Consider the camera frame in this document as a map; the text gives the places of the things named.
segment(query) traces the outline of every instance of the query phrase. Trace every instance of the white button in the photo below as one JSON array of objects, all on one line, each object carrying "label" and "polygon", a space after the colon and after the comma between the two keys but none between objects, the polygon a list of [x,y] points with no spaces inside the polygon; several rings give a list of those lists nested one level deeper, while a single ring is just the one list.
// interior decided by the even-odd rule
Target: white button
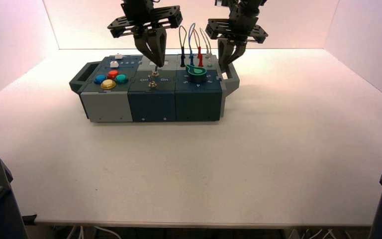
[{"label": "white button", "polygon": [[117,61],[111,61],[111,62],[110,62],[110,67],[111,67],[111,68],[118,68],[118,67],[119,67],[119,64],[118,64]]}]

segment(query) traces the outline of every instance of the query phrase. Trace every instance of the black mount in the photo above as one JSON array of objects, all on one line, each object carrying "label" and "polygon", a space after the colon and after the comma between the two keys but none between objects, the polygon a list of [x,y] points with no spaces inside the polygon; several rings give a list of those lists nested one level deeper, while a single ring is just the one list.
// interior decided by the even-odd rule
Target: black mount
[{"label": "black mount", "polygon": [[213,40],[218,39],[219,66],[225,72],[227,66],[242,56],[247,42],[263,43],[269,36],[256,25],[260,10],[267,0],[221,0],[230,9],[229,19],[209,19],[206,32]]},{"label": "black mount", "polygon": [[107,28],[112,36],[134,35],[137,49],[157,66],[165,64],[166,29],[182,22],[179,6],[153,8],[151,0],[123,0],[125,16],[115,19]]}]

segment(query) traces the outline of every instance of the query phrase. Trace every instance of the white backdrop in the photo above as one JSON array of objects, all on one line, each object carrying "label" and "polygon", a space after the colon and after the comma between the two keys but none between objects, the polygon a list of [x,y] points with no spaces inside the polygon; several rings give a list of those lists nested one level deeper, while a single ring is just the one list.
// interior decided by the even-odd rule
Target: white backdrop
[{"label": "white backdrop", "polygon": [[41,0],[0,0],[0,90],[57,50]]},{"label": "white backdrop", "polygon": [[341,0],[326,49],[382,91],[382,1]]},{"label": "white backdrop", "polygon": [[[121,0],[44,0],[61,49],[135,48],[132,36],[113,39],[106,28],[123,16]],[[269,0],[258,24],[269,34],[249,48],[323,48],[338,0]],[[161,0],[156,7],[180,5],[183,25],[205,29],[208,18],[228,18],[213,0]],[[179,48],[177,29],[168,30],[167,48]]]}]

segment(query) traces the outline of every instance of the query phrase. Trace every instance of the cable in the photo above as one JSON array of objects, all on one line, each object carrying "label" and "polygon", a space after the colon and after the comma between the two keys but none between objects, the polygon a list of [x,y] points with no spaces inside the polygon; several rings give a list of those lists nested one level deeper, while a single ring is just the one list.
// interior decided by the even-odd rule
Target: cable
[{"label": "cable", "polygon": [[[181,43],[181,29],[185,31],[184,40]],[[185,40],[187,39],[187,30],[182,25],[179,26],[179,44],[181,45],[181,67],[185,67]]]},{"label": "cable", "polygon": [[308,231],[309,231],[309,228],[307,228],[307,230],[305,230],[304,234],[302,234],[301,239],[304,239],[304,238],[305,238],[305,234],[307,234]]},{"label": "cable", "polygon": [[108,233],[112,233],[113,235],[115,235],[118,239],[121,239],[121,236],[118,235],[116,232],[114,231],[111,231],[109,229],[105,229],[105,228],[101,228],[101,227],[95,227],[96,229],[99,229],[99,230],[102,230],[102,231],[105,231],[105,232],[108,232]]},{"label": "cable", "polygon": [[290,235],[289,235],[289,237],[288,237],[287,239],[290,239],[290,238],[292,237],[292,235],[293,235],[294,232],[295,232],[295,228],[292,229],[292,232],[290,232]]},{"label": "cable", "polygon": [[316,236],[318,236],[321,232],[323,231],[323,229],[320,229],[316,234],[314,234],[312,237],[310,237],[309,239],[314,239]]},{"label": "cable", "polygon": [[80,234],[78,235],[78,239],[84,239],[83,226],[80,226]]},{"label": "cable", "polygon": [[[185,31],[185,36],[183,41],[181,41],[181,29]],[[181,45],[181,48],[185,46],[185,40],[187,38],[187,30],[182,25],[179,26],[179,44]]]},{"label": "cable", "polygon": [[336,239],[332,231],[333,231],[332,229],[328,229],[328,232],[323,236],[323,239],[325,239],[327,235],[331,235],[333,239]]},{"label": "cable", "polygon": [[195,44],[197,45],[197,47],[201,47],[200,35],[199,35],[198,32],[195,30],[195,28],[192,30],[192,32],[194,33]]},{"label": "cable", "polygon": [[195,40],[195,44],[197,45],[197,38],[195,37],[197,35],[198,37],[198,45],[197,45],[197,49],[198,49],[198,55],[197,55],[197,58],[198,58],[198,66],[199,67],[203,67],[203,55],[201,54],[201,42],[200,42],[200,36],[198,34],[198,32],[195,30],[195,28],[192,30],[193,33],[194,33],[194,40]]},{"label": "cable", "polygon": [[75,232],[75,229],[77,229],[77,227],[76,226],[73,226],[73,228],[71,229],[71,232],[68,234],[68,236],[67,236],[67,239],[71,239],[71,237],[72,237],[72,235],[74,234],[74,232]]},{"label": "cable", "polygon": [[208,39],[207,33],[205,31],[203,31],[201,28],[200,28],[200,32],[201,32],[201,35],[203,36],[203,39],[207,40],[208,46],[210,47],[210,52],[207,53],[205,56],[207,59],[209,59],[212,56],[210,40]]},{"label": "cable", "polygon": [[352,239],[351,235],[350,235],[349,232],[347,232],[346,230],[345,230],[345,234],[346,234],[346,236],[348,237],[348,239]]},{"label": "cable", "polygon": [[188,46],[190,47],[190,65],[194,65],[194,55],[192,54],[191,49],[191,36],[193,34],[193,30],[195,28],[195,23],[191,24],[190,29],[188,30]]},{"label": "cable", "polygon": [[200,27],[200,33],[201,33],[201,36],[203,37],[203,40],[204,40],[204,43],[205,43],[205,47],[206,47],[206,54],[208,54],[208,45],[207,45],[207,41],[205,40],[205,36],[204,36],[204,33],[203,33],[203,29]]}]

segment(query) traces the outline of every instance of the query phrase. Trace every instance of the white table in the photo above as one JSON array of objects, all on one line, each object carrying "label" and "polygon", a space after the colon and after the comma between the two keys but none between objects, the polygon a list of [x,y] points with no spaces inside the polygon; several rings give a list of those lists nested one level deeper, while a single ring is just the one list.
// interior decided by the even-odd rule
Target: white table
[{"label": "white table", "polygon": [[219,122],[90,123],[68,82],[114,53],[59,51],[0,92],[0,157],[23,215],[107,226],[372,223],[382,93],[326,51],[248,50]]}]

